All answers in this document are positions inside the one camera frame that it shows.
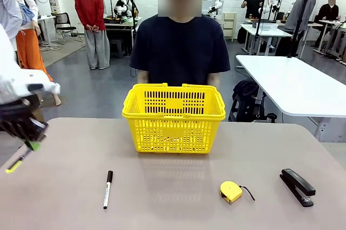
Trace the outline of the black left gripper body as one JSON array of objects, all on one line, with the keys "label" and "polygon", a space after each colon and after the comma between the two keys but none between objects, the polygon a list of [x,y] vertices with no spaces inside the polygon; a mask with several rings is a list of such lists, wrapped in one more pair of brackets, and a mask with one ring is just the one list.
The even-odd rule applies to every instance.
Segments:
[{"label": "black left gripper body", "polygon": [[48,124],[39,118],[38,97],[24,97],[1,104],[1,130],[23,141],[42,141]]}]

